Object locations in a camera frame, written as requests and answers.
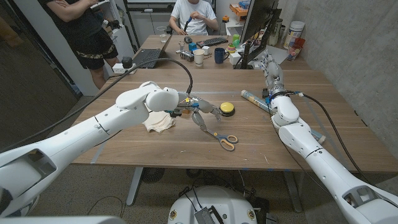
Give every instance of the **white t-shirt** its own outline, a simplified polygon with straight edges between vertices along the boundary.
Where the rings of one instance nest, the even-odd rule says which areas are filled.
[[[199,0],[198,4],[191,4],[188,0],[177,0],[172,11],[172,16],[176,19],[180,19],[180,28],[184,29],[189,16],[195,11],[210,20],[216,19],[216,15],[214,14],[210,3],[203,0]],[[188,24],[186,32],[190,35],[208,35],[206,23],[200,19],[192,19]]]

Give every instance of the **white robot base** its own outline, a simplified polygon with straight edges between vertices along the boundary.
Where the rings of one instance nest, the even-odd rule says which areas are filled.
[[[176,223],[201,223],[195,218],[195,214],[201,213],[201,207],[214,207],[211,213],[212,219],[218,223],[217,219],[221,218],[223,223],[257,223],[257,218],[251,204],[239,193],[231,189],[219,186],[204,186],[195,188],[197,198],[193,190],[187,192],[187,196],[183,195],[174,202],[170,209],[168,224]]]

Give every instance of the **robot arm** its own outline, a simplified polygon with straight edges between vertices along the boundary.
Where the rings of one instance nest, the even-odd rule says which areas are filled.
[[[335,199],[350,223],[396,223],[398,197],[353,176],[311,135],[310,126],[299,117],[283,86],[283,72],[265,53],[262,67],[272,110],[274,127],[283,143],[300,154]]]
[[[203,99],[171,88],[162,90],[154,82],[143,83],[120,94],[115,105],[56,136],[0,154],[0,217],[28,205],[67,165],[99,142],[143,123],[149,117],[147,107],[152,111],[181,112],[185,108],[196,114],[219,115],[219,110]]]

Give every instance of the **shorts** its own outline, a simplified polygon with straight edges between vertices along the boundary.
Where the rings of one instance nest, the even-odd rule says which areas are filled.
[[[70,44],[77,59],[83,68],[99,69],[104,66],[104,59],[118,56],[113,41],[104,29],[91,35],[89,38],[80,39]]]

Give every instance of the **computer monitor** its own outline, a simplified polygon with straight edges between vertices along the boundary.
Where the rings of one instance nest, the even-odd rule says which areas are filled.
[[[267,27],[267,29],[261,38],[259,47],[249,53],[249,50],[245,46],[242,64],[239,66],[240,68],[252,68],[247,66],[247,63],[266,49],[271,30],[275,29],[276,21],[279,19],[282,11],[281,9],[277,9],[278,1],[279,0],[251,0],[240,43],[245,43],[261,29],[265,27]]]

